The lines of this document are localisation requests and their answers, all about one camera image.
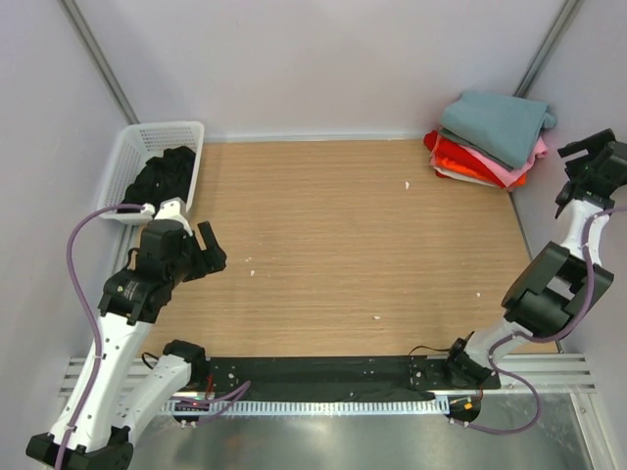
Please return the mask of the light blue t shirt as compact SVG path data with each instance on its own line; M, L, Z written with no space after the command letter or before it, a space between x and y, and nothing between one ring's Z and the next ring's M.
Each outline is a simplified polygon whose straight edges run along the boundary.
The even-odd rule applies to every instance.
M445 108L440 124L514 169L521 169L542 132L554 128L557 118L543 101L465 91Z

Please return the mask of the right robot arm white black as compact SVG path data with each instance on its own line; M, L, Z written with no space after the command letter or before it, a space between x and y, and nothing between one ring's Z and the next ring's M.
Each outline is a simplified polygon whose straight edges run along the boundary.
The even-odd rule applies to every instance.
M567 175L555 199L562 238L548 243L511 285L500 322L452 344L441 364L452 387L480 387L516 348L565 338L614 280L600 248L603 230L619 211L613 193L626 184L626 145L604 129L557 152Z

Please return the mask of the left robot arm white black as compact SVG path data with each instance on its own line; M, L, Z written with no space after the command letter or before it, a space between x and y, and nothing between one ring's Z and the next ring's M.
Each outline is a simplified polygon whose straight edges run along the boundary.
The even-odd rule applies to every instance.
M189 230L176 219L153 220L128 263L103 288L88 318L94 343L71 397L52 428L31 437L26 456L54 469L125 469L136 443L176 392L200 390L210 375L204 348L168 343L139 387L121 394L141 345L181 282L226 267L226 253L207 221Z

